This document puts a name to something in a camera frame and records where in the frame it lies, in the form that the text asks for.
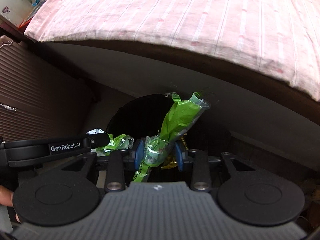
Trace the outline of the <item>person's left hand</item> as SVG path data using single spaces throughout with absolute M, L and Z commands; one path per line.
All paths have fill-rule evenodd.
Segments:
M 4 186 L 0 186 L 0 203 L 1 205 L 13 207 L 14 193 Z

